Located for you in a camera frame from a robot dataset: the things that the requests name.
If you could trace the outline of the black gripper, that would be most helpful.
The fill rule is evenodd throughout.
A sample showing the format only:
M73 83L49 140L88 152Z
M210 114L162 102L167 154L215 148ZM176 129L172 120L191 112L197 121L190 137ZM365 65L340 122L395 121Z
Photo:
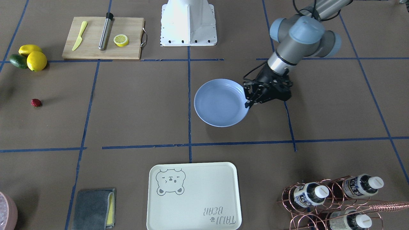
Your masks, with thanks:
M266 103L278 99L287 101L291 98L292 81L288 76L289 69L285 67L282 75L275 73L268 64L264 64L255 80L245 80L243 89L247 98L244 106L250 109L254 104Z

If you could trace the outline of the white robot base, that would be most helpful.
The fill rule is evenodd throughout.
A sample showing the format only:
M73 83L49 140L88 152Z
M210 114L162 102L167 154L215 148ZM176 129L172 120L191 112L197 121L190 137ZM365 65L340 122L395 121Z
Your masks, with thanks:
M162 5L160 45L215 46L215 10L207 0L169 0Z

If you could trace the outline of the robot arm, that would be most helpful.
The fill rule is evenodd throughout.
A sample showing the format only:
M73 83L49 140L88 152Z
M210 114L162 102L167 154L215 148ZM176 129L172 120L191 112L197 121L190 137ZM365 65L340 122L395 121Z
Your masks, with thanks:
M291 18L276 19L270 26L270 37L279 43L271 57L259 67L254 80L243 77L246 108L278 99L291 98L293 83L289 73L305 57L331 57L342 45L336 32L326 30L324 21L337 17L350 0L316 0Z

